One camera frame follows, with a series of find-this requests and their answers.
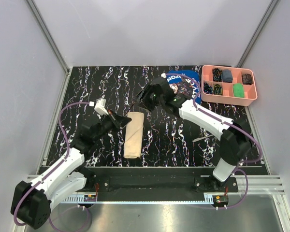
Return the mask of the beige cloth napkin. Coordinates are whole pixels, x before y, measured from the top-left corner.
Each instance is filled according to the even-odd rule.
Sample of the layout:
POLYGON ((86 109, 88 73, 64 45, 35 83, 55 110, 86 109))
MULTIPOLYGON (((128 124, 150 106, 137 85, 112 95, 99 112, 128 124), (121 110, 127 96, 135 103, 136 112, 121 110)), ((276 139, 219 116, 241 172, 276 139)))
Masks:
POLYGON ((141 156, 143 142, 144 113, 129 112, 131 122, 126 126, 124 158, 136 159, 141 156))

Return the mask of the silver knife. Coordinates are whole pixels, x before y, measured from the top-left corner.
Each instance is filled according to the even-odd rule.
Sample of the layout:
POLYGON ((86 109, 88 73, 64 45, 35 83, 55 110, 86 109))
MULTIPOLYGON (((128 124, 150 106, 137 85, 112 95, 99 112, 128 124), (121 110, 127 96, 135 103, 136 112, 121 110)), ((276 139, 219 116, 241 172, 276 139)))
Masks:
POLYGON ((198 142, 198 141, 202 141, 202 140, 204 140, 204 139, 207 139, 207 138, 210 138, 210 137, 213 137, 214 135, 208 135, 208 136, 205 136, 205 137, 199 137, 199 138, 196 138, 196 139, 194 139, 193 140, 193 143, 196 143, 196 142, 198 142))

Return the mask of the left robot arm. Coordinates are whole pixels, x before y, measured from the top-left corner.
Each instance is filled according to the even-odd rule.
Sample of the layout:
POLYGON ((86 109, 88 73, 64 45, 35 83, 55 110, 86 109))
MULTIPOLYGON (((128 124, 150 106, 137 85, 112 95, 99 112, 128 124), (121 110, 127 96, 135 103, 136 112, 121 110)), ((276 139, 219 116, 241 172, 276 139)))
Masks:
POLYGON ((38 229, 51 211, 78 190, 95 187, 95 174, 85 167, 94 144, 111 131, 125 128, 132 119, 112 110, 83 123, 67 151, 52 166, 30 182, 19 182, 14 191, 11 214, 18 226, 38 229))

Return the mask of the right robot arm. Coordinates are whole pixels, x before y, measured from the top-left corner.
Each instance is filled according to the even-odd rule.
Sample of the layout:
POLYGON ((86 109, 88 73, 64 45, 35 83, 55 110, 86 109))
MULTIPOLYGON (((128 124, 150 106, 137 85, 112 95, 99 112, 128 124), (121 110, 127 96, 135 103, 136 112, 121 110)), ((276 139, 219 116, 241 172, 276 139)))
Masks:
POLYGON ((159 106, 171 115, 200 126, 220 141, 220 159, 210 179, 214 191, 226 188, 227 179, 252 147, 250 135, 244 131, 245 122, 220 116, 200 106, 185 93, 174 93, 163 77, 146 84, 134 101, 150 112, 159 106))

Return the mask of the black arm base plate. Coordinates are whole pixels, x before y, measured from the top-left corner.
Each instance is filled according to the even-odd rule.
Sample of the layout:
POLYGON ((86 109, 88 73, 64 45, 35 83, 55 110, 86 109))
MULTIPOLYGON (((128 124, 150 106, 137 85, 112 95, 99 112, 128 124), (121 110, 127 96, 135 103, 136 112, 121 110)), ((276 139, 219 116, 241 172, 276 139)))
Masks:
POLYGON ((238 193, 235 177, 224 183, 205 167, 95 167, 90 181, 98 185, 98 201, 161 203, 203 201, 203 194, 238 193))

